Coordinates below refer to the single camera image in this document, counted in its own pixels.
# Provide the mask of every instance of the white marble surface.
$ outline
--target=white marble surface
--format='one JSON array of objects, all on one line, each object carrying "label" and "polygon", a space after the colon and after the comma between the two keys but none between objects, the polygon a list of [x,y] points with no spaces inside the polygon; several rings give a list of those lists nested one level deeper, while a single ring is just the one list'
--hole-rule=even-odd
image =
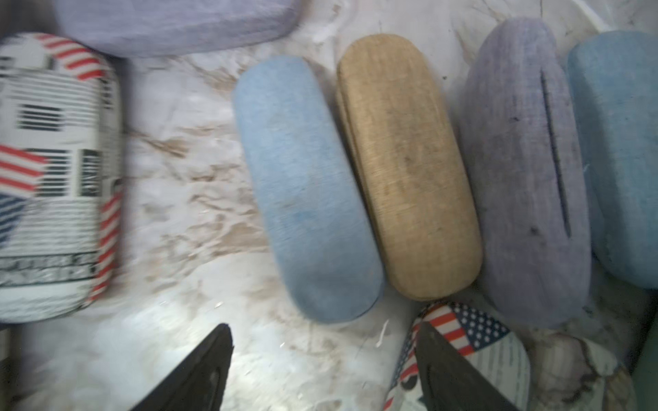
[{"label": "white marble surface", "polygon": [[[299,55],[333,104],[335,68],[347,46],[368,34],[396,33],[426,55],[455,119],[469,65],[498,22],[541,17],[565,54],[604,30],[658,32],[656,4],[308,0],[295,31],[272,43],[121,62],[128,130],[122,266],[93,306],[15,333],[22,364],[17,408],[130,409],[226,322],[236,347],[224,411],[380,409],[418,306],[388,289],[366,316],[338,326],[310,322],[292,306],[234,125],[237,78],[268,57]],[[625,357],[648,295],[605,274],[595,278],[591,303],[564,328]],[[486,307],[474,289],[457,298]]]}]

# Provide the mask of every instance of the brown stain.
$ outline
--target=brown stain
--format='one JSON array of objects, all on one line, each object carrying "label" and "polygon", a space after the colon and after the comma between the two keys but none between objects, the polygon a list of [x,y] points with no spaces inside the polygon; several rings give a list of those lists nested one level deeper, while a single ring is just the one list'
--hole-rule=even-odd
[{"label": "brown stain", "polygon": [[230,181],[231,175],[230,171],[236,168],[241,168],[240,164],[212,164],[210,170],[200,173],[189,173],[188,178],[194,182],[205,182],[209,183],[210,181]]},{"label": "brown stain", "polygon": [[187,57],[182,57],[182,60],[190,67],[192,67],[192,70],[194,70],[209,87],[219,93],[230,93],[233,91],[236,83],[238,82],[238,77],[229,73],[229,71],[224,67],[217,68],[216,70],[205,70]]},{"label": "brown stain", "polygon": [[133,136],[142,140],[144,143],[150,145],[152,148],[160,151],[161,153],[168,154],[176,158],[185,158],[190,151],[188,144],[179,137],[160,141],[155,140],[143,133],[133,134]]},{"label": "brown stain", "polygon": [[278,277],[267,277],[261,283],[261,287],[253,291],[244,291],[244,296],[253,303],[277,299],[283,291],[283,284]]},{"label": "brown stain", "polygon": [[239,253],[240,250],[213,250],[210,254],[212,258],[222,257],[229,254]]},{"label": "brown stain", "polygon": [[243,206],[249,206],[247,211],[240,213],[241,216],[251,216],[250,221],[261,224],[256,218],[258,216],[258,206],[253,196],[253,190],[250,187],[240,187],[238,189],[238,201]]},{"label": "brown stain", "polygon": [[150,134],[142,133],[137,130],[126,130],[126,138],[136,138],[136,139],[150,139],[152,138]]},{"label": "brown stain", "polygon": [[[274,311],[271,310],[269,312],[269,316],[271,319],[274,321],[277,321],[280,324],[283,324],[285,326],[290,326],[291,329],[299,329],[299,318],[293,318],[290,320],[286,320],[281,317],[281,315]],[[305,348],[299,347],[294,344],[289,344],[286,345],[289,350],[301,352],[303,354],[313,356],[313,357],[328,357],[333,363],[339,362],[341,360],[340,358],[340,353],[338,351],[338,344],[329,339],[329,338],[324,338],[322,340],[322,343],[320,344],[320,349],[319,350],[313,350],[312,349],[312,341],[313,341],[313,323],[309,323],[309,336],[307,339],[307,346]]]},{"label": "brown stain", "polygon": [[313,411],[338,411],[342,405],[342,400],[326,400],[315,404]]},{"label": "brown stain", "polygon": [[221,124],[206,124],[204,126],[196,127],[177,127],[176,130],[183,134],[188,134],[194,137],[209,137],[211,135],[234,135],[237,130],[234,124],[221,123]]},{"label": "brown stain", "polygon": [[166,289],[169,289],[171,287],[176,287],[178,285],[178,281],[175,281],[173,283],[165,283],[165,284],[160,284],[157,287],[153,288],[151,290],[151,294],[157,294],[160,291],[164,291]]},{"label": "brown stain", "polygon": [[170,269],[168,275],[160,274],[158,276],[160,278],[180,277],[180,274],[187,269],[186,263],[197,259],[197,255],[189,250],[196,250],[201,246],[202,243],[184,234],[162,235],[160,245],[149,251],[149,269],[151,271],[157,267]]},{"label": "brown stain", "polygon": [[211,209],[217,210],[217,211],[225,211],[225,212],[235,211],[232,207],[220,207],[220,206],[214,205],[214,204],[211,203],[211,201],[213,201],[213,200],[217,200],[217,199],[210,198],[210,197],[208,197],[207,195],[204,195],[204,194],[194,194],[188,199],[188,204],[199,203],[201,205],[204,205],[208,208],[211,208]]},{"label": "brown stain", "polygon": [[224,234],[219,243],[222,247],[264,247],[267,238],[262,229],[250,226],[245,222],[234,224],[228,233]]},{"label": "brown stain", "polygon": [[221,232],[224,228],[224,221],[226,220],[225,215],[217,214],[214,221],[210,221],[202,224],[194,224],[185,231],[185,234],[190,235],[191,237],[201,237],[201,234],[205,231],[211,232]]}]

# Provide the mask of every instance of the american flag pattern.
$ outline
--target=american flag pattern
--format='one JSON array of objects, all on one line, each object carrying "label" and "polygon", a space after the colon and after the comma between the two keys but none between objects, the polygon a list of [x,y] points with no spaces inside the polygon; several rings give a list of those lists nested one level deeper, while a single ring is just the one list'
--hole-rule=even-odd
[{"label": "american flag pattern", "polygon": [[[528,368],[527,372],[523,372],[528,374],[529,383],[527,355],[520,341],[507,327],[485,312],[466,304],[437,302],[423,309],[411,326],[411,330],[402,349],[400,361],[394,373],[391,389],[384,403],[384,411],[426,409],[420,381],[418,380],[418,363],[415,353],[418,331],[422,322],[432,324],[450,342],[455,350],[467,358],[476,369],[478,369],[478,360],[482,360],[482,355],[485,355],[497,343],[506,343],[505,350],[507,351],[510,351],[507,349],[508,346],[514,347],[514,349],[519,350],[516,357],[519,357],[522,362],[520,368]],[[484,377],[489,377],[482,370],[478,369],[478,371],[483,373]],[[521,395],[521,397],[523,396],[525,396],[524,399],[519,402],[527,400],[527,393]]]},{"label": "american flag pattern", "polygon": [[0,248],[9,241],[27,202],[34,197],[48,161],[0,145]]},{"label": "american flag pattern", "polygon": [[35,38],[59,64],[71,71],[81,82],[105,75],[101,61],[79,43],[52,34],[36,34]]},{"label": "american flag pattern", "polygon": [[83,306],[87,306],[98,299],[107,288],[107,284],[112,277],[114,267],[116,266],[116,243],[119,236],[120,206],[120,193],[115,194],[110,201],[103,205],[96,276],[94,277],[94,286],[91,289],[91,294],[89,294]]}]

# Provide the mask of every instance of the tan eyeglass case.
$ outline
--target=tan eyeglass case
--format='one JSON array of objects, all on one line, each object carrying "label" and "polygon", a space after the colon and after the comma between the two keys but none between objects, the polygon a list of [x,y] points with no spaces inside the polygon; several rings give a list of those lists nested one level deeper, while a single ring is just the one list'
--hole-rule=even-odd
[{"label": "tan eyeglass case", "polygon": [[480,229],[445,103],[422,53],[389,34],[353,43],[338,105],[389,280],[414,300],[469,286]]}]

